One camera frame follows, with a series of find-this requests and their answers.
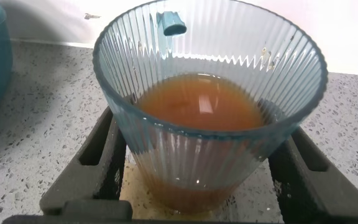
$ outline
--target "tea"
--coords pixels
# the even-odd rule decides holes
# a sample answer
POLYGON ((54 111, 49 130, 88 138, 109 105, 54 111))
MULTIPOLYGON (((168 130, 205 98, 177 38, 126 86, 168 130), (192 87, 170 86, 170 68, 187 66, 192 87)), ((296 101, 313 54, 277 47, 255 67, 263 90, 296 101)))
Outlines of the tea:
MULTIPOLYGON (((240 131, 263 125, 262 115, 247 93, 233 82, 212 75, 186 74, 168 78, 147 90, 138 100, 137 106, 158 119, 187 128, 240 131)), ((211 210, 224 201, 242 181, 230 180, 227 185, 219 187, 213 184, 220 168, 224 166, 222 158, 227 158, 232 148, 232 141, 215 141, 210 146, 210 153, 200 146, 195 159, 197 143, 194 139, 184 140, 182 144, 180 139, 172 139, 165 132, 157 136, 153 131, 149 132, 149 139, 152 149, 136 155, 142 161, 140 172, 146 177, 145 183, 152 194, 174 210, 185 213, 211 210), (161 145, 158 141, 176 143, 161 145), (169 155, 174 153, 175 161, 171 161, 169 155), (152 169, 153 164, 158 166, 158 170, 152 169), (162 178, 161 169, 169 174, 168 178, 162 178)), ((245 145, 237 153, 241 154, 244 149, 245 145)), ((235 161, 230 161, 230 164, 220 176, 223 182, 225 177, 230 177, 229 173, 242 171, 242 166, 236 165, 235 161)))
POLYGON ((206 74, 168 78, 147 90, 137 105, 158 119, 187 128, 240 131, 263 125, 247 93, 229 80, 206 74))

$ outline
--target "clear glass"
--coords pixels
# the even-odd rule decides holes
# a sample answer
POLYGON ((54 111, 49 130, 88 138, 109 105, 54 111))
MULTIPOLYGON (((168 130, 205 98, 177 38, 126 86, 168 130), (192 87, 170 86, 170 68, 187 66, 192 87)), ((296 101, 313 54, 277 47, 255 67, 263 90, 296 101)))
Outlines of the clear glass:
POLYGON ((150 191, 180 212, 211 210, 286 140, 326 89, 326 63, 299 27, 231 0, 154 1, 108 25, 94 70, 150 191), (164 36, 157 13, 177 12, 184 34, 164 36), (238 84, 265 115, 244 131, 190 129, 133 103, 164 79, 188 72, 238 84))

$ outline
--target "glass rim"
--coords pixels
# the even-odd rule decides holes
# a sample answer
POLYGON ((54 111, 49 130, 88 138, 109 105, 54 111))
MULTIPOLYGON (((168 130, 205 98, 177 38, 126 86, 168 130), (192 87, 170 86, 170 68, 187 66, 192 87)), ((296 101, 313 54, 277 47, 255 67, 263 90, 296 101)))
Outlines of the glass rim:
POLYGON ((125 100, 119 93, 117 93, 112 86, 108 83, 106 77, 103 75, 103 71, 101 70, 100 66, 100 60, 99 60, 99 51, 100 51, 100 45, 101 41, 105 38, 106 32, 114 23, 116 23, 120 18, 123 18, 125 15, 129 14, 131 11, 136 10, 137 8, 141 8, 146 5, 150 5, 157 2, 162 1, 169 1, 169 0, 154 0, 150 1, 141 5, 138 5, 136 7, 133 7, 132 9, 127 10, 126 12, 123 12, 119 16, 117 16, 115 19, 113 19, 100 33, 98 39, 95 42, 94 50, 93 50, 93 69, 96 74, 96 78, 98 79, 98 82, 102 88, 103 91, 108 95, 108 97, 111 97, 114 99, 115 103, 117 103, 118 106, 121 106, 124 111, 130 111, 134 113, 136 116, 140 117, 141 119, 146 120, 149 123, 152 123, 154 126, 158 126, 159 128, 168 129, 169 132, 181 134, 184 136, 189 137, 195 137, 195 138, 204 138, 204 139, 221 139, 221 140, 230 140, 230 139, 239 139, 239 138, 263 138, 263 136, 270 135, 271 132, 276 132, 277 130, 280 130, 282 128, 288 127, 293 125, 294 123, 299 123, 305 116, 309 115, 313 109, 315 109, 318 106, 318 103, 323 98, 324 92, 327 88, 327 82, 328 82, 328 71, 327 71, 327 63, 325 62, 324 55, 321 53, 320 48, 317 46, 316 42, 301 28, 299 28, 296 24, 291 22, 290 20, 286 19, 283 16, 278 15, 275 12, 272 12, 268 9, 262 8, 260 6, 256 6, 247 2, 242 2, 239 0, 226 0, 226 1, 232 1, 232 2, 238 2, 241 4, 247 4, 252 7, 259 8, 263 11, 266 11, 268 13, 271 13, 278 18, 283 19, 284 21, 288 22, 291 26, 296 28, 296 31, 300 31, 303 36, 306 37, 308 42, 312 45, 312 48, 316 52, 316 56, 319 60, 319 63, 321 65, 321 80, 318 86, 318 89, 316 90, 316 93, 310 99, 307 104, 294 113, 293 115, 281 120, 277 121, 276 123, 263 125, 259 128, 253 128, 253 129, 245 129, 241 131, 212 131, 212 130, 205 130, 205 129, 195 129, 195 128, 187 128, 186 126, 177 125, 175 123, 171 123, 168 121, 164 121, 161 119, 158 119, 152 115, 149 115, 142 110, 136 108, 133 104, 129 103, 127 100, 125 100))

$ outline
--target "brown liquid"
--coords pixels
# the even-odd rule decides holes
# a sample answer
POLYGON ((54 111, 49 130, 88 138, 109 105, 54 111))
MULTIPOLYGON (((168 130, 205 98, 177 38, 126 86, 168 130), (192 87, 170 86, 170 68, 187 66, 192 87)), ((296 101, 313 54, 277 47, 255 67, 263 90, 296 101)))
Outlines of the brown liquid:
POLYGON ((180 75, 149 89, 138 102, 146 113, 187 128, 239 131, 263 125, 247 94, 230 81, 180 75))
MULTIPOLYGON (((237 85, 207 75, 189 74, 169 78, 149 89, 138 100, 137 106, 158 119, 187 128, 239 131, 263 125, 262 116, 254 102, 237 85)), ((154 148, 159 150, 155 136, 150 134, 150 137, 154 148)), ((217 153, 225 156, 231 144, 230 141, 216 141, 214 147, 218 149, 217 153)), ((140 156, 144 156, 144 161, 148 160, 147 152, 140 156)), ((213 161, 216 167, 222 162, 220 158, 213 161)), ((240 184, 232 183, 220 189, 190 190, 160 180, 150 173, 151 170, 141 166, 139 169, 143 176, 148 177, 145 183, 157 199, 185 213, 214 209, 240 184)), ((197 169, 203 172, 205 167, 197 169)))

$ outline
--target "countertop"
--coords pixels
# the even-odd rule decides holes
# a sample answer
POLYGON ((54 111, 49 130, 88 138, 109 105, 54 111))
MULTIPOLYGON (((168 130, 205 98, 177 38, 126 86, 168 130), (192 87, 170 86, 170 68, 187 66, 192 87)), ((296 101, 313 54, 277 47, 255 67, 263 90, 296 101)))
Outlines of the countertop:
MULTIPOLYGON (((42 194, 107 107, 92 49, 15 43, 13 50, 12 80, 0 107, 0 223, 41 213, 42 194)), ((301 126, 358 188, 358 75, 330 73, 322 102, 301 126)), ((241 221, 280 220, 267 162, 235 194, 247 211, 241 221)))

